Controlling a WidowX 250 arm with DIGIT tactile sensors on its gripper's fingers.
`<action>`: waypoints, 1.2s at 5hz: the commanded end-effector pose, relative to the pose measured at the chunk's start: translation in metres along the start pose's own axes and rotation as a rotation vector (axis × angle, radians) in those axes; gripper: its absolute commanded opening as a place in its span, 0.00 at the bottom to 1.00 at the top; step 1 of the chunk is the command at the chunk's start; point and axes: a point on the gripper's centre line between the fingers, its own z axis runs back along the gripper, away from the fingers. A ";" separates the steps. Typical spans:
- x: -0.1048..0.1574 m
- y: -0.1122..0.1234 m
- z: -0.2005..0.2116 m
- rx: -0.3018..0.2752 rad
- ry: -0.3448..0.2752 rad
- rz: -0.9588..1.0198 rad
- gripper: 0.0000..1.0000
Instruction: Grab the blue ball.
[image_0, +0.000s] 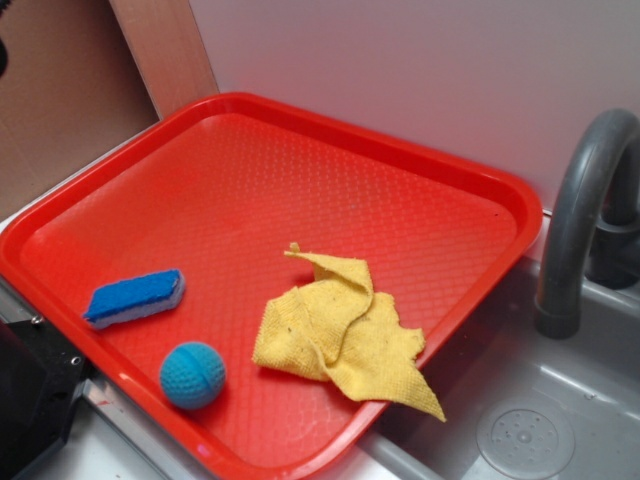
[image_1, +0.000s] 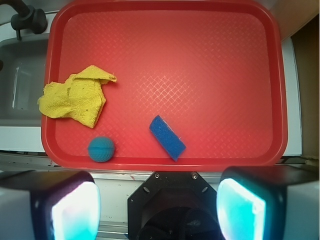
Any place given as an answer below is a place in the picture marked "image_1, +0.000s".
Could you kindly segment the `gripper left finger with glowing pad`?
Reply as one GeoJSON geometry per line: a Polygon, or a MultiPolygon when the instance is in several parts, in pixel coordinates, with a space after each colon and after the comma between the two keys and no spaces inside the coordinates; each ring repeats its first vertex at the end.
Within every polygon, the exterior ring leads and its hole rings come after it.
{"type": "Polygon", "coordinates": [[[87,171],[1,171],[2,240],[94,240],[99,187],[87,171]]]}

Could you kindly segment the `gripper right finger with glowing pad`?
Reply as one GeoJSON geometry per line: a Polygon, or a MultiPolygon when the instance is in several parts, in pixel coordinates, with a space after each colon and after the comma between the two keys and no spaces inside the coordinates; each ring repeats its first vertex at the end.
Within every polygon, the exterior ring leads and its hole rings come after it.
{"type": "Polygon", "coordinates": [[[312,166],[231,166],[217,188],[226,240],[318,240],[320,173],[312,166]]]}

